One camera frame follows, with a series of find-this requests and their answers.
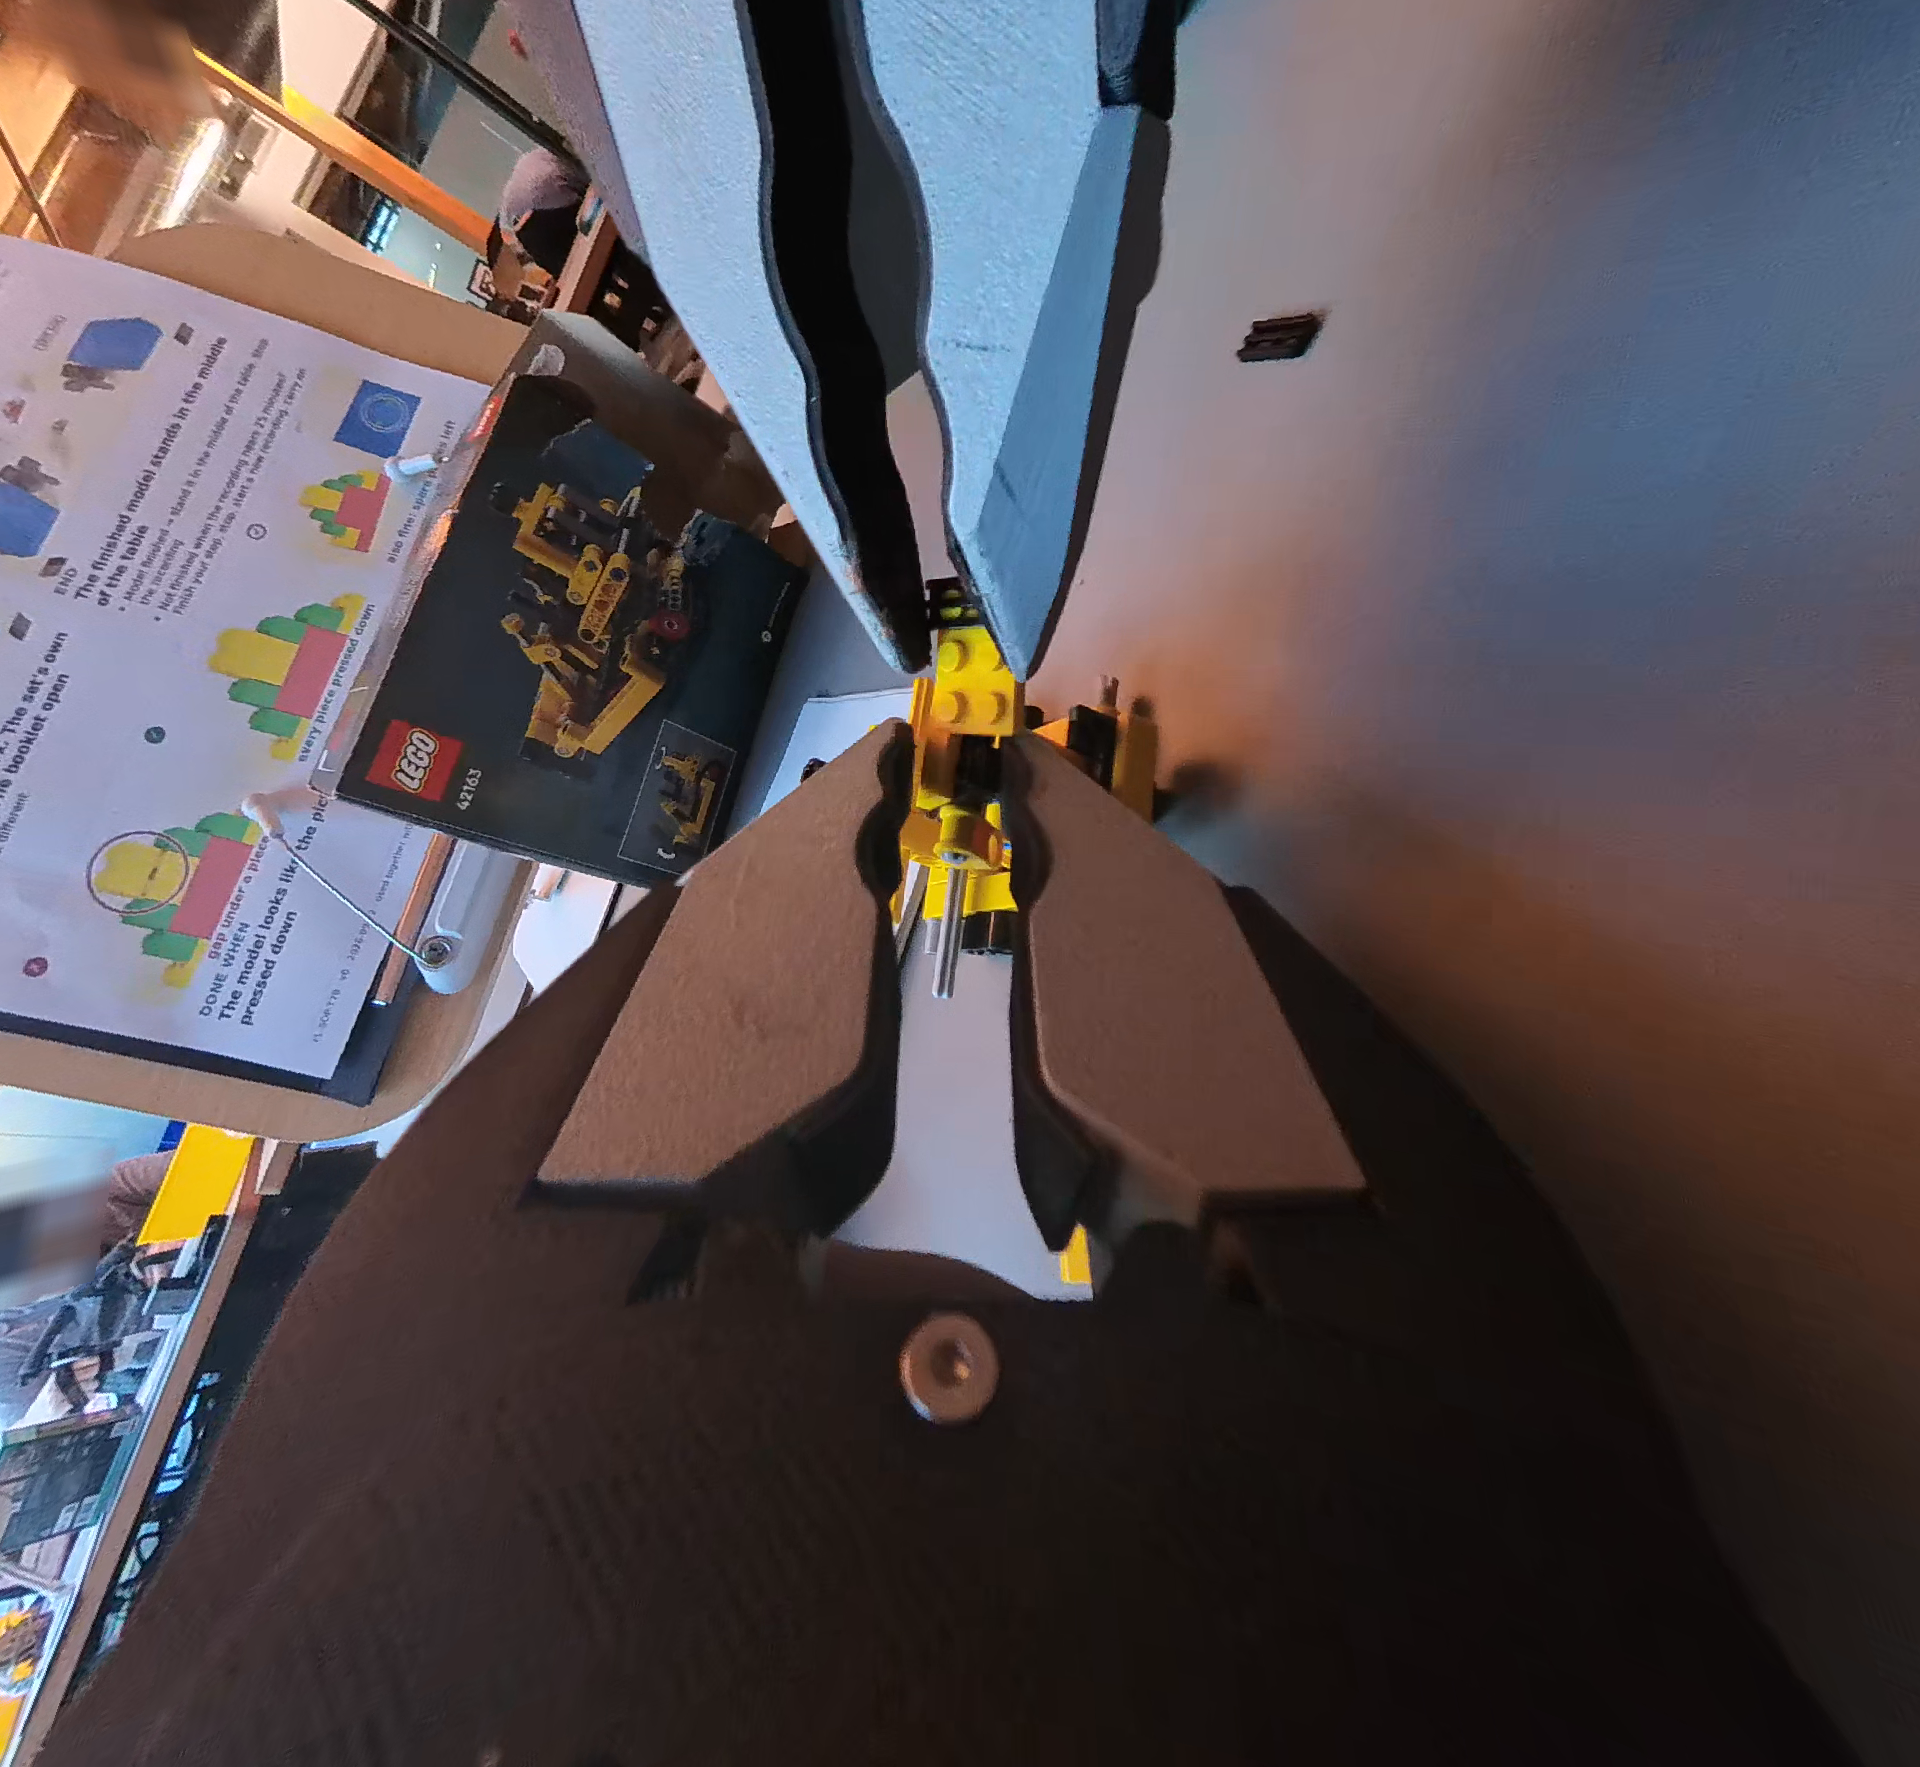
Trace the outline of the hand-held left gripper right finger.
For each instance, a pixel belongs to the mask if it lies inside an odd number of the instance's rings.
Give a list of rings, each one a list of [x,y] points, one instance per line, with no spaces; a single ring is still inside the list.
[[[1043,1246],[1364,1203],[1223,886],[1035,736],[1006,750],[1003,807],[1014,1154]]]

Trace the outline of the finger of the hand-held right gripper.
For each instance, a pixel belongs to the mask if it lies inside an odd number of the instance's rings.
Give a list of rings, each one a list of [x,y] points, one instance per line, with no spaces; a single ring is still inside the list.
[[[1169,120],[1104,105],[1093,0],[856,0],[923,232],[948,555],[1018,675],[1058,626],[1139,301]]]
[[[913,518],[850,254],[831,0],[522,0],[557,101],[875,649],[923,668]]]

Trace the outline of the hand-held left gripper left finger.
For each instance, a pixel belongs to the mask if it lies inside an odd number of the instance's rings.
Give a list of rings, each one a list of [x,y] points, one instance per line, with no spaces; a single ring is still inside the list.
[[[895,1142],[913,744],[870,728],[699,860],[538,1171],[550,1192],[829,1235]]]

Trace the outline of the yellow lego vehicle model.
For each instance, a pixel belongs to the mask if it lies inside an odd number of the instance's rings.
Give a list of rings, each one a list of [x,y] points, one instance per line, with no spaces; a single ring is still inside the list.
[[[983,610],[957,577],[928,580],[926,618],[938,626],[981,622]],[[897,940],[922,938],[929,988],[946,1002],[964,956],[1008,958],[1020,908],[1012,883],[1012,840],[1003,828],[1001,755],[1016,736],[1064,753],[1098,787],[1155,823],[1172,806],[1161,781],[1161,730],[1147,698],[1121,701],[1117,680],[1098,698],[1051,717],[1023,699],[1023,724],[1003,739],[913,736],[911,798],[899,830],[901,886],[895,893]]]

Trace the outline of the yellow black lego brick assembly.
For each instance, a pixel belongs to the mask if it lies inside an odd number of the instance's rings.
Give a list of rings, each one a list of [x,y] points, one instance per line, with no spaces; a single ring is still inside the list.
[[[1023,724],[1020,677],[981,622],[938,626],[926,675],[913,684],[910,726],[918,741],[1003,739]]]

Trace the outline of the dark lego set box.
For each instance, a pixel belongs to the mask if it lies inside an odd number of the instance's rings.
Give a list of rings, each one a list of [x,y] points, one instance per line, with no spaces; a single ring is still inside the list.
[[[673,883],[724,834],[805,567],[723,412],[545,314],[439,461],[323,791],[459,840]]]

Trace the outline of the yellow storage bin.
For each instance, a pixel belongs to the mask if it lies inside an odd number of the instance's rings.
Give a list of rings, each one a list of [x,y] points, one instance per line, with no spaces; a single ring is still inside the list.
[[[228,1214],[247,1177],[255,1150],[255,1135],[206,1123],[182,1126],[155,1203],[138,1229],[138,1243],[186,1243],[196,1239],[212,1220]]]

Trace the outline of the printed instruction sheet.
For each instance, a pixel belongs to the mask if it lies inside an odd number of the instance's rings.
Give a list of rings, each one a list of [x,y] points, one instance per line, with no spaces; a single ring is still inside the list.
[[[364,1101],[425,836],[317,781],[487,388],[3,235],[3,1030]]]

